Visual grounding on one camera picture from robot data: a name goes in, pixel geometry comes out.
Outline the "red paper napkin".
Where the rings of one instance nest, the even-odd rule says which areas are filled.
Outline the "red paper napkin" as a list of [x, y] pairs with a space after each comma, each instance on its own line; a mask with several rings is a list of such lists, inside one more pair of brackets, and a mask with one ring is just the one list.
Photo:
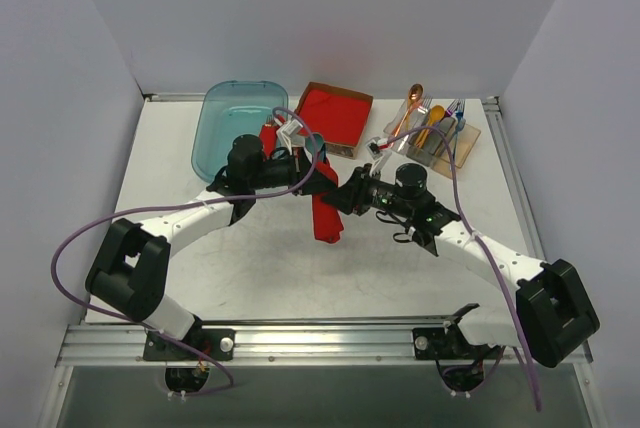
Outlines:
[[316, 171], [331, 182], [321, 191], [312, 195], [312, 221], [314, 238], [318, 241], [335, 244], [344, 230], [339, 211], [324, 201], [324, 196], [338, 186], [338, 175], [331, 167], [328, 159], [316, 164]]

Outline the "teal plastic spoon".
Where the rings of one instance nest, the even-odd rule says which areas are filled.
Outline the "teal plastic spoon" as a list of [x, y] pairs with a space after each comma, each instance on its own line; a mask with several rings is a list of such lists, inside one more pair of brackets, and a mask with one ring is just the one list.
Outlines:
[[315, 156], [319, 163], [327, 161], [326, 144], [320, 133], [313, 132], [306, 138], [305, 149]]

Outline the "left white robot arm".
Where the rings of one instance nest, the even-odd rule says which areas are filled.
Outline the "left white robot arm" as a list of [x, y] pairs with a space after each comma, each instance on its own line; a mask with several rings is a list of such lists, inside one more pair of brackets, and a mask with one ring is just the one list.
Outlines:
[[321, 137], [312, 134], [302, 148], [264, 151], [256, 135], [241, 135], [227, 162], [188, 208], [134, 223], [126, 218], [108, 229], [87, 276], [94, 297], [134, 322], [167, 335], [166, 346], [180, 359], [202, 347], [199, 319], [165, 293], [170, 258], [214, 230], [240, 221], [260, 190], [292, 188], [312, 198], [314, 237], [333, 244], [344, 229], [336, 208], [323, 202], [338, 176]]

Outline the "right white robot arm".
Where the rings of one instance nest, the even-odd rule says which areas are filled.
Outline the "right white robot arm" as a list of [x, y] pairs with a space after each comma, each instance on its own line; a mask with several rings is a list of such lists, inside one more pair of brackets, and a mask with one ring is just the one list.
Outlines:
[[323, 201], [345, 215], [369, 209], [389, 215], [413, 243], [464, 266], [510, 303], [497, 309], [471, 302], [456, 312], [443, 333], [450, 354], [465, 357], [477, 346], [514, 346], [553, 368], [599, 330], [600, 320], [572, 264], [529, 257], [467, 227], [460, 212], [428, 191], [421, 165], [401, 165], [393, 183], [369, 171], [368, 165], [356, 168]]

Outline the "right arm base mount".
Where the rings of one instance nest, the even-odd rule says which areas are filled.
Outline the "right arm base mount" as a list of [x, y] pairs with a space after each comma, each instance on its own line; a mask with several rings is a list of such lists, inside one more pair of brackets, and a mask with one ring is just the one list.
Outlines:
[[456, 325], [442, 322], [415, 326], [412, 331], [414, 358], [421, 361], [477, 361], [496, 359], [498, 347], [471, 345]]

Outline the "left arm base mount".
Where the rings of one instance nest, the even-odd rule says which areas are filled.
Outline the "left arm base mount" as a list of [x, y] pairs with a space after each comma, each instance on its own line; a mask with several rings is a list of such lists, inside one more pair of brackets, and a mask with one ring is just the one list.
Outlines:
[[235, 338], [236, 331], [228, 327], [196, 327], [177, 345], [157, 331], [147, 331], [142, 358], [174, 362], [203, 360], [202, 355], [207, 355], [216, 361], [229, 361], [233, 358]]

